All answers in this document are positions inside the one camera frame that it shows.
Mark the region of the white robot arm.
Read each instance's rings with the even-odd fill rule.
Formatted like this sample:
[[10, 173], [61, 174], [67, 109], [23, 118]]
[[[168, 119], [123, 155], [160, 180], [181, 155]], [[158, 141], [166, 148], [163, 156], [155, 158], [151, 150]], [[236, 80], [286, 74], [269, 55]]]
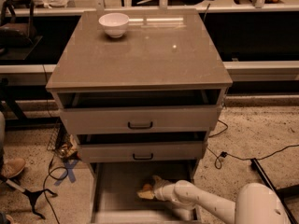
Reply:
[[233, 202], [186, 180], [173, 183], [157, 175], [153, 180], [153, 185], [145, 184], [137, 193], [139, 198], [171, 202], [187, 210], [201, 206], [225, 224], [291, 224], [276, 193], [260, 183], [245, 185]]

